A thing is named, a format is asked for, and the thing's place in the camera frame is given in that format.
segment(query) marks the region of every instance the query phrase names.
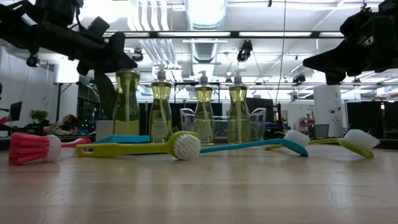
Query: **pink dish brush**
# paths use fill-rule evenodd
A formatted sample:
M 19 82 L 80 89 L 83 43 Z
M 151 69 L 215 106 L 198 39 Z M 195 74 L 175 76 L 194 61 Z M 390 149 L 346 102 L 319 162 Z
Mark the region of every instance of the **pink dish brush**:
M 21 165 L 26 162 L 43 159 L 45 162 L 52 162 L 58 158 L 63 147 L 76 147 L 80 144 L 89 144 L 90 139 L 86 136 L 73 142 L 61 143 L 61 140 L 54 136 L 36 136 L 26 133 L 14 133 L 11 137 L 9 150 L 9 163 Z

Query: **yellow liquid soap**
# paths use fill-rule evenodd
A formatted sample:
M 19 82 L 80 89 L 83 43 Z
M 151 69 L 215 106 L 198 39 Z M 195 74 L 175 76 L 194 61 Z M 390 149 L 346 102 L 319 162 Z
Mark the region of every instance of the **yellow liquid soap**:
M 242 84 L 235 84 L 229 88 L 231 106 L 228 118 L 228 143 L 230 144 L 251 141 L 250 113 L 246 103 L 247 92 L 247 86 Z
M 152 143 L 167 142 L 172 135 L 172 110 L 169 97 L 172 84 L 167 80 L 154 80 L 154 102 L 149 115 L 149 137 Z
M 118 100 L 113 110 L 113 134 L 139 135 L 139 107 L 136 91 L 140 74 L 132 70 L 116 72 Z
M 211 85 L 197 85 L 195 88 L 198 104 L 195 110 L 195 132 L 199 134 L 202 144 L 214 144 L 214 118 L 211 108 Z

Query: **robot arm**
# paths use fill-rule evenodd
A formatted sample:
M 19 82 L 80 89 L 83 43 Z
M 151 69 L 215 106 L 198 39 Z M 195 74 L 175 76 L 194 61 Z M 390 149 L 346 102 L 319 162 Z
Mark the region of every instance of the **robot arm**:
M 328 85 L 363 71 L 398 68 L 398 0 L 385 0 L 379 12 L 363 8 L 340 27 L 345 39 L 337 48 L 307 58 L 303 65 L 326 73 Z
M 66 55 L 69 60 L 79 60 L 77 70 L 81 75 L 91 69 L 108 73 L 136 68 L 137 63 L 124 53 L 126 37 L 122 32 L 112 35 L 108 43 L 104 41 L 102 36 L 109 24 L 100 17 L 88 29 L 80 22 L 78 32 L 67 27 L 82 5 L 82 0 L 36 0 L 35 5 L 23 0 L 8 6 L 0 4 L 0 39 L 27 49 L 31 54 L 27 64 L 31 67 L 37 64 L 36 55 L 42 47 Z M 24 14 L 37 24 L 30 25 L 22 17 Z

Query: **white bristles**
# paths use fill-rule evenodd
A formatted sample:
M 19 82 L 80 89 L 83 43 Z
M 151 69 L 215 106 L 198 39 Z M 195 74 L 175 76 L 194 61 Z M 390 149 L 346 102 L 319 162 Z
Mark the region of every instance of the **white bristles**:
M 297 143 L 303 147 L 307 146 L 310 142 L 310 138 L 308 136 L 296 130 L 289 130 L 285 135 L 285 139 Z
M 50 146 L 49 146 L 49 152 L 47 153 L 47 156 L 43 158 L 43 160 L 45 162 L 52 162 L 55 161 L 58 158 L 58 156 L 60 156 L 62 142 L 58 137 L 52 134 L 49 134 L 48 136 L 46 136 L 46 138 L 50 141 L 49 142 Z
M 200 140 L 190 134 L 183 134 L 174 142 L 173 150 L 181 160 L 194 160 L 200 153 Z
M 362 130 L 351 129 L 344 136 L 344 140 L 360 149 L 373 149 L 380 144 L 379 140 Z

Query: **blue dish brush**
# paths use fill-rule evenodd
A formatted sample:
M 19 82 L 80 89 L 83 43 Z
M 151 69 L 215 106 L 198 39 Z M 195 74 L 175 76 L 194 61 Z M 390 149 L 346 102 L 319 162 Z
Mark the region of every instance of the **blue dish brush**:
M 200 154 L 208 152 L 228 151 L 235 149 L 242 149 L 246 147 L 265 146 L 270 144 L 281 144 L 286 148 L 293 150 L 300 154 L 300 156 L 308 157 L 308 152 L 305 146 L 310 142 L 310 138 L 298 131 L 290 130 L 283 139 L 271 139 L 257 142 L 247 142 L 242 144 L 234 144 L 230 146 L 216 146 L 200 150 Z

